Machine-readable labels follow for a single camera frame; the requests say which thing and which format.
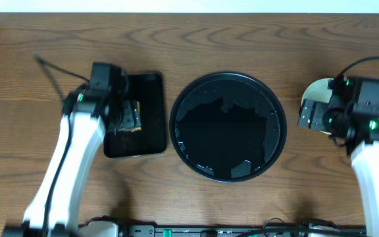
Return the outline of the green and yellow sponge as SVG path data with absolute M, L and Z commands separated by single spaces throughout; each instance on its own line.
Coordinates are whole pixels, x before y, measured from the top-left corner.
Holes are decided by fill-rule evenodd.
M 123 101 L 122 108 L 122 129 L 129 132 L 141 130 L 139 102 L 132 100 Z

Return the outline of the light blue plate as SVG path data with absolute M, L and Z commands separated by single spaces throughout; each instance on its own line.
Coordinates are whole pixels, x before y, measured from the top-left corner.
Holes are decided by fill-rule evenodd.
M 315 82 L 310 84 L 302 95 L 301 104 L 303 104 L 304 100 L 306 99 L 311 99 L 313 101 L 323 103 L 329 103 L 330 98 L 332 96 L 332 90 L 328 88 L 328 84 L 332 80 L 332 78 L 323 78 L 320 80 L 316 80 Z

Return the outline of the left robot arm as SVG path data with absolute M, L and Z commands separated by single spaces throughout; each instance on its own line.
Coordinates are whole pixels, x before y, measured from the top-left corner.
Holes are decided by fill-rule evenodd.
M 20 226 L 3 236 L 79 236 L 78 213 L 95 154 L 107 127 L 137 128 L 140 106 L 115 91 L 77 88 L 63 99 L 59 139 L 37 194 Z

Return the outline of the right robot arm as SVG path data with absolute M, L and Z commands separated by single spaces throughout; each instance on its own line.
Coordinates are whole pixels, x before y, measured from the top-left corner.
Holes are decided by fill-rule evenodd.
M 304 99 L 298 125 L 344 140 L 360 188 L 366 233 L 379 236 L 379 102 Z

